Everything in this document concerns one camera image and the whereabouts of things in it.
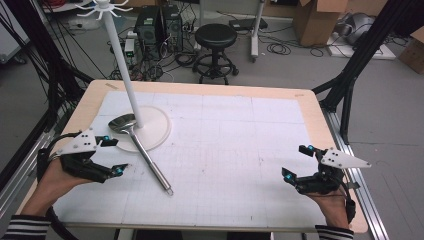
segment spoon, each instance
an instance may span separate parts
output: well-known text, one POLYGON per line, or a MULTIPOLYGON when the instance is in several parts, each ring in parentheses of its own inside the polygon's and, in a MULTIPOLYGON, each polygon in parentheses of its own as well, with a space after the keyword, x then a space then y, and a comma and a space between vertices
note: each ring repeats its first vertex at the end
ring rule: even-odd
POLYGON ((159 170, 158 166, 152 161, 152 159, 147 154, 146 149, 141 145, 140 140, 138 139, 137 135, 134 132, 134 126, 137 124, 137 121, 135 119, 135 115, 132 113, 122 115, 120 117, 117 117, 109 122, 109 128, 112 129, 116 133, 120 134, 128 134, 130 135, 132 141, 134 142, 137 149, 140 151, 141 155, 143 156, 144 160, 149 165, 150 169, 155 174, 156 178, 159 180, 159 182, 162 184, 163 188, 169 195, 173 195, 174 192, 171 189, 171 185, 166 180, 165 176, 162 174, 162 172, 159 170))

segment gray floor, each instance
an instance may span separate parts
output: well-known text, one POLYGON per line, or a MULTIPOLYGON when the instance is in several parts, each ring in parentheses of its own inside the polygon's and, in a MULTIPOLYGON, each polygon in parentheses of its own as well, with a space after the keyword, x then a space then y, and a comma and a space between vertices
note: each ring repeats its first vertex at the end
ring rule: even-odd
MULTIPOLYGON (((208 21, 227 23, 222 17, 208 21)), ((118 32, 133 25, 135 18, 116 20, 118 32)), ((268 19, 272 31, 290 25, 287 21, 268 19)), ((292 40, 292 29, 272 33, 272 36, 292 40)), ((106 44, 104 27, 75 35, 100 69, 109 75, 114 57, 106 44)), ((325 49, 322 57, 311 55, 309 49, 290 47, 290 55, 267 52, 268 44, 261 43, 256 63, 250 60, 249 35, 240 35, 226 53, 237 65, 240 74, 229 78, 230 85, 276 88, 314 88, 336 77, 348 59, 330 57, 325 49)), ((403 50, 396 44, 389 48, 398 56, 403 50)), ((103 78, 76 44, 70 48, 78 67, 95 78, 103 78)), ((172 69, 170 65, 164 70, 172 69)), ((178 68, 159 81, 196 84, 198 76, 191 69, 178 68)), ((206 84, 223 84, 222 80, 208 80, 206 84)), ((424 76, 418 75, 399 60, 372 60, 360 75, 353 96, 349 137, 355 155, 373 164, 363 170, 368 188, 391 239, 421 239, 424 235, 424 190, 420 187, 420 173, 424 170, 424 76)), ((13 156, 29 131, 46 109, 46 97, 31 64, 0 65, 1 167, 13 156)), ((21 195, 8 214, 16 209, 21 195)), ((7 226, 7 214, 0 229, 7 226)), ((113 230, 75 229, 81 239, 113 239, 113 230)), ((224 239, 222 233, 185 232, 186 239, 224 239)), ((316 239, 315 234, 308 234, 316 239)), ((53 233, 48 239, 58 239, 53 233)), ((298 234, 280 234, 275 239, 300 239, 298 234)), ((372 239, 369 233, 357 234, 356 239, 372 239)))

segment computer tower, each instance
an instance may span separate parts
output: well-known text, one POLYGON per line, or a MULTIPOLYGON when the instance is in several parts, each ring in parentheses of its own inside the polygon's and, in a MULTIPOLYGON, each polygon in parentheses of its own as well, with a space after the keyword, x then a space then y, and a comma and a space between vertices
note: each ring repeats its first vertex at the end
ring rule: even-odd
POLYGON ((183 32, 180 10, 177 5, 165 5, 162 7, 165 27, 165 39, 168 39, 168 47, 173 52, 183 51, 183 32))
POLYGON ((159 6, 142 6, 134 27, 144 60, 160 60, 164 32, 159 6))

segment person's right hand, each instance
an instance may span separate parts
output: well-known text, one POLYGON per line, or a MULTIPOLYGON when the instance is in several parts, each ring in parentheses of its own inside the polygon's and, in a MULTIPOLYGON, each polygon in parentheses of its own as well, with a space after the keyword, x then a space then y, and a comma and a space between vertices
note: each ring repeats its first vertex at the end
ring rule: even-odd
POLYGON ((318 204, 328 226, 349 229, 345 208, 345 193, 341 189, 326 195, 309 193, 306 196, 318 204))

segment black stool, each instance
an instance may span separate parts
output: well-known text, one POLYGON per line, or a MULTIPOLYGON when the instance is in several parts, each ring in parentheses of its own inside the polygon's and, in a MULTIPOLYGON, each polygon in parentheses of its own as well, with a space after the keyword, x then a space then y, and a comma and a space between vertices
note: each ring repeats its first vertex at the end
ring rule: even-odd
POLYGON ((227 58, 224 49, 236 42, 237 32, 224 24, 206 24, 197 29, 195 39, 200 46, 212 50, 212 54, 206 54, 198 58, 193 65, 193 72, 198 72, 201 75, 199 83, 203 82, 204 77, 211 79, 222 77, 225 80, 225 85, 228 85, 226 76, 230 73, 236 76, 239 70, 227 58), (212 57, 212 63, 202 62, 207 57, 212 57), (227 63, 219 64, 218 60, 220 58, 227 63))

